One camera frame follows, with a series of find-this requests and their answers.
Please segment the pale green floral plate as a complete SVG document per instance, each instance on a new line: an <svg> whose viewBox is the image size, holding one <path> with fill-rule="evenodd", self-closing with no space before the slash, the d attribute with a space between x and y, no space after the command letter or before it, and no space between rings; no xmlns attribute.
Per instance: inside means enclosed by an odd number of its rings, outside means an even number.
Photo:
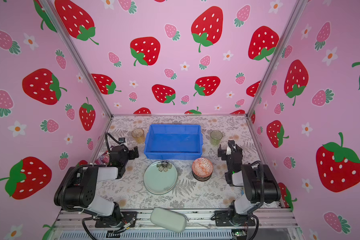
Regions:
<svg viewBox="0 0 360 240"><path fill-rule="evenodd" d="M157 161L147 167L143 179L150 193L163 195L175 187L178 171L169 161Z"/></svg>

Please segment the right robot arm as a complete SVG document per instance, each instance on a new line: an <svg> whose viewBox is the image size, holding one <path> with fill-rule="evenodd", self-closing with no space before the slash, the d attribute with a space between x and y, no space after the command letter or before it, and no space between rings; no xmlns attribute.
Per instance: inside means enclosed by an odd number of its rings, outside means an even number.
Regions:
<svg viewBox="0 0 360 240"><path fill-rule="evenodd" d="M234 140L228 141L225 150L219 146L218 157L227 164L227 184L231 187L242 187L244 194L232 201L227 210L215 211L216 225L251 226L256 210L264 204L278 202L281 199L280 187L268 165L261 161L243 164L244 151Z"/></svg>

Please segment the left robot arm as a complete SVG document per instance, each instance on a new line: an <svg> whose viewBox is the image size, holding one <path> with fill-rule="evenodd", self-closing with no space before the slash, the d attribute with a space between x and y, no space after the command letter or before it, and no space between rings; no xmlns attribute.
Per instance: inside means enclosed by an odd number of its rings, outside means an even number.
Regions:
<svg viewBox="0 0 360 240"><path fill-rule="evenodd" d="M124 145L109 150L108 165L81 165L69 168L54 196L54 203L63 211L89 215L84 221L96 221L96 228L121 228L135 226L137 212L122 212L120 205L96 193L97 184L121 179L129 160L139 157L137 147Z"/></svg>

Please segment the blue plastic bin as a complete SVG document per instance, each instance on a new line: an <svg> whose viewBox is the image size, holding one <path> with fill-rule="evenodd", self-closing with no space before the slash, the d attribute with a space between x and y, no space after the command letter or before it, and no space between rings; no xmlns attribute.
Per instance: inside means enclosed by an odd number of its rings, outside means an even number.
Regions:
<svg viewBox="0 0 360 240"><path fill-rule="evenodd" d="M196 160L202 153L203 134L200 125L150 125L144 149L148 159Z"/></svg>

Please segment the purple snack packet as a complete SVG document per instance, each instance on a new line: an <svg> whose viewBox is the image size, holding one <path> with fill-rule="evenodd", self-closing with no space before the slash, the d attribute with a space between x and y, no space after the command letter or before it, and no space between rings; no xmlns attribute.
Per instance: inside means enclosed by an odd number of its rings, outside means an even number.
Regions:
<svg viewBox="0 0 360 240"><path fill-rule="evenodd" d="M95 164L96 165L108 165L109 161L110 161L110 155L108 154L108 152L105 152L95 160Z"/></svg>

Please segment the green glass cup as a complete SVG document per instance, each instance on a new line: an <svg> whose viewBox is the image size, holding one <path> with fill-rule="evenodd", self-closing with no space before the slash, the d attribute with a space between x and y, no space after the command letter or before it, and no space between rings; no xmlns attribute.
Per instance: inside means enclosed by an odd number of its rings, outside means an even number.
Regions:
<svg viewBox="0 0 360 240"><path fill-rule="evenodd" d="M223 138L222 132L218 130L213 130L210 133L210 143L213 146L218 146Z"/></svg>

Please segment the amber glass cup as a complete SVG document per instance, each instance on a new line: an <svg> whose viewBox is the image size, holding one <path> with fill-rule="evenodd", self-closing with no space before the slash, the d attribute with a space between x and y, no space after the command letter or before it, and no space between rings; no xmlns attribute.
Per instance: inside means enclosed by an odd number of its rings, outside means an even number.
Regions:
<svg viewBox="0 0 360 240"><path fill-rule="evenodd" d="M134 129L132 131L132 137L138 144L143 144L145 142L145 132L143 129Z"/></svg>

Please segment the red patterned bowl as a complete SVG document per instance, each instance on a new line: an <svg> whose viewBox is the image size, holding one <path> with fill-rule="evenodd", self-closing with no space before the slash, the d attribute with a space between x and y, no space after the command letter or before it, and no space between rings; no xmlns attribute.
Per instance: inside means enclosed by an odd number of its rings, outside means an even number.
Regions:
<svg viewBox="0 0 360 240"><path fill-rule="evenodd" d="M198 158L192 164L192 172L200 177L212 175L213 170L212 162L206 158Z"/></svg>

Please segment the dark bottom bowl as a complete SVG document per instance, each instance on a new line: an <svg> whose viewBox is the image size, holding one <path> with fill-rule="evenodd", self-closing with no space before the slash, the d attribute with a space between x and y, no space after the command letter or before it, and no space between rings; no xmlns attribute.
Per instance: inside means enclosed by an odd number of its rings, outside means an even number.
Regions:
<svg viewBox="0 0 360 240"><path fill-rule="evenodd" d="M196 180L198 180L200 182L205 182L205 181L209 180L211 178L211 176L212 176L212 175L209 175L209 176L206 176L206 177L200 177L198 175L195 175L194 173L192 173L192 175Z"/></svg>

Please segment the grey-green pouch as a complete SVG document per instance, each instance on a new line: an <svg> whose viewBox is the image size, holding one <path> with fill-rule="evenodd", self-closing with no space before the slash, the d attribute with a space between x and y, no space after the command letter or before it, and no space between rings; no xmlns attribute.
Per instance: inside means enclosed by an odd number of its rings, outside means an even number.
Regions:
<svg viewBox="0 0 360 240"><path fill-rule="evenodd" d="M183 232L187 225L184 215L163 208L154 208L150 221L156 226L176 233Z"/></svg>

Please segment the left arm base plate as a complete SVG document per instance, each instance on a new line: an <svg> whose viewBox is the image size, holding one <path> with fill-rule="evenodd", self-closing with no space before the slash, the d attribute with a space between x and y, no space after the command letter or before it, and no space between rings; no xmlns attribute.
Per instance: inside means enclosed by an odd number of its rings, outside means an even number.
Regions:
<svg viewBox="0 0 360 240"><path fill-rule="evenodd" d="M121 211L120 214L113 214L109 217L100 217L96 220L95 228L134 228L137 220L138 212Z"/></svg>

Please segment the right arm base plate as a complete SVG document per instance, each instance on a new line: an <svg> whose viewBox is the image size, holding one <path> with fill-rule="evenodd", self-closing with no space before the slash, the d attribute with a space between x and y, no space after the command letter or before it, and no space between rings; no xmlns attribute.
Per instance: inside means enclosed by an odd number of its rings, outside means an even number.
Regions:
<svg viewBox="0 0 360 240"><path fill-rule="evenodd" d="M228 210L215 211L211 217L218 227L254 227L256 221L254 218L246 215L239 215Z"/></svg>

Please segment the aluminium front rail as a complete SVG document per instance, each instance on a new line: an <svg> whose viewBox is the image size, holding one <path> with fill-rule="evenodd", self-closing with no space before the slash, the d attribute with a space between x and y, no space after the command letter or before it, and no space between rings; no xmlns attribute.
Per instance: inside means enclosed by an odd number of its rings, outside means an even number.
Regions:
<svg viewBox="0 0 360 240"><path fill-rule="evenodd" d="M299 227L293 213L288 209L259 209L253 213L252 217L249 217L246 223L243 220L212 219L216 212L222 212L225 215L227 211L227 209L162 210L160 208L122 210L125 219L116 227L100 224L87 214L61 211L54 223L53 230L83 230L82 220L85 218L89 218L85 224L90 231L117 230L125 225L128 226L128 230L172 230L178 233L193 229L239 228L247 230L254 228L256 224L259 225L259 228L268 229L296 229Z"/></svg>

